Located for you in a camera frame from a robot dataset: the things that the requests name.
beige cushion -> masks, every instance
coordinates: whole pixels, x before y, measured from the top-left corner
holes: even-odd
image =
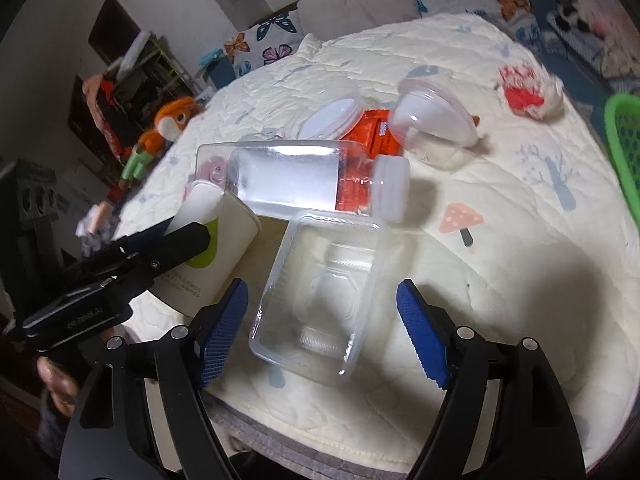
[[[323,41],[420,18],[416,0],[300,0],[298,10],[305,34]]]

bedspread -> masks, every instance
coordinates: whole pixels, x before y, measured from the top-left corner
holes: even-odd
[[[568,100],[561,117],[513,115],[495,90],[498,68],[533,55],[471,15],[439,14],[322,43],[307,36],[293,56],[219,91],[194,118],[122,213],[119,234],[173,215],[193,173],[197,147],[278,130],[293,138],[319,92],[343,77],[371,107],[388,107],[396,86],[424,76],[481,118],[485,153],[455,173],[410,155],[410,203],[393,229],[367,338],[351,380],[313,383],[255,358],[248,332],[284,223],[264,220],[235,276],[250,307],[222,378],[209,390],[236,410],[313,449],[383,470],[407,472],[443,399],[425,377],[396,313],[404,278],[458,324],[487,339],[536,338],[568,397],[591,466],[615,441],[638,390],[640,248],[616,175]],[[465,247],[441,232],[452,209],[482,223]],[[150,293],[132,302],[127,325],[156,338],[180,315]],[[481,430],[490,431],[482,420]],[[481,460],[481,451],[477,453]]]

orange butterfly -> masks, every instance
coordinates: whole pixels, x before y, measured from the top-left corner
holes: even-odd
[[[498,0],[498,3],[502,7],[500,9],[502,17],[507,21],[516,15],[518,9],[522,9],[525,12],[531,12],[529,0]]]
[[[225,52],[228,58],[233,63],[236,59],[236,50],[242,52],[251,52],[249,45],[244,40],[244,32],[238,32],[233,41],[225,41]]]

blue gripper pad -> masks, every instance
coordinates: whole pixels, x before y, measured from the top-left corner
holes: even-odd
[[[204,343],[201,350],[202,370],[200,371],[201,386],[210,380],[220,377],[225,365],[226,356],[236,338],[236,333],[242,323],[249,303],[249,289],[245,282],[240,282],[232,295],[228,298],[220,318]]]
[[[424,373],[443,390],[446,389],[451,379],[447,370],[447,348],[423,312],[422,304],[426,303],[410,280],[398,285],[396,304]]]

mushroom print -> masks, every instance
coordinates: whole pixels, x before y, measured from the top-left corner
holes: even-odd
[[[460,231],[465,247],[471,247],[474,239],[471,237],[469,228],[484,222],[480,213],[476,213],[468,205],[462,203],[451,203],[444,212],[440,223],[441,233],[451,233]]]

